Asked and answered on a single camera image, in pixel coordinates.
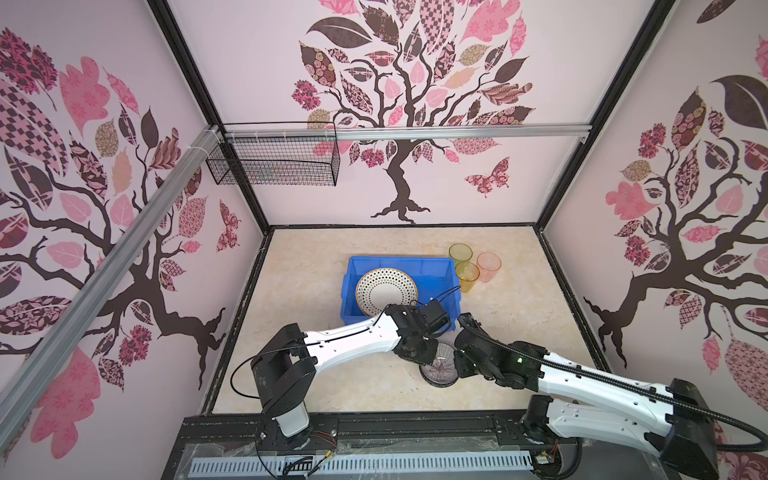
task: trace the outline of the transparent cup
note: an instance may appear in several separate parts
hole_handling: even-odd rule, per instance
[[[463,243],[454,243],[451,248],[448,249],[448,255],[451,256],[454,262],[468,262],[472,260],[472,249],[468,245]]]
[[[480,253],[475,262],[480,269],[480,278],[478,278],[478,280],[483,283],[488,283],[493,280],[493,277],[496,276],[496,273],[502,268],[502,259],[491,252]]]
[[[459,262],[456,265],[456,276],[462,286],[462,293],[467,293],[472,290],[475,281],[480,277],[480,269],[472,262]]]

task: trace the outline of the black wire basket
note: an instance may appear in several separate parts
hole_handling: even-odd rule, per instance
[[[306,129],[296,128],[303,124]],[[339,142],[332,122],[260,122],[251,131],[231,131],[207,158],[218,185],[242,175],[254,185],[333,185],[339,177]]]

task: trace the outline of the wall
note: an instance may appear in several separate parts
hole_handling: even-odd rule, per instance
[[[765,431],[768,4],[708,4],[680,3],[547,235],[615,372],[686,379]]]
[[[0,40],[0,383],[205,123],[147,6],[23,2]],[[203,167],[3,452],[3,478],[157,478],[260,235]]]
[[[652,3],[171,2],[224,121],[339,127],[587,123]],[[335,187],[255,191],[273,224],[536,221],[573,146],[347,142]]]

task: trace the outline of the butterfly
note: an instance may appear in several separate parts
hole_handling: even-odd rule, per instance
[[[507,182],[509,181],[509,175],[507,175],[506,172],[509,169],[509,157],[506,157],[504,160],[498,162],[496,166],[493,168],[493,171],[490,175],[487,177],[485,175],[470,175],[469,177],[466,177],[464,180],[468,181],[470,185],[475,185],[478,188],[478,192],[481,194],[484,194],[487,198],[487,193],[491,190],[493,190],[493,186],[496,187],[507,187],[509,188],[509,185],[507,185]]]
[[[219,236],[219,241],[216,243],[216,251],[220,252],[225,248],[234,248],[237,246],[237,234],[235,230],[240,225],[240,221],[237,219],[237,215],[230,213],[230,208],[219,200],[219,210],[221,210],[221,219],[224,220],[224,226],[226,230]]]

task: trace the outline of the blue plastic bin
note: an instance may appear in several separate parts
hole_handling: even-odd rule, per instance
[[[377,268],[396,268],[407,273],[419,289],[419,302],[428,303],[440,293],[458,286],[453,260],[434,257],[350,257],[349,267],[341,287],[341,319],[345,325],[362,322],[369,317],[357,306],[355,290],[363,275]],[[460,290],[446,296],[440,302],[451,317],[451,328],[456,328],[455,321],[461,314],[459,303],[462,299]]]

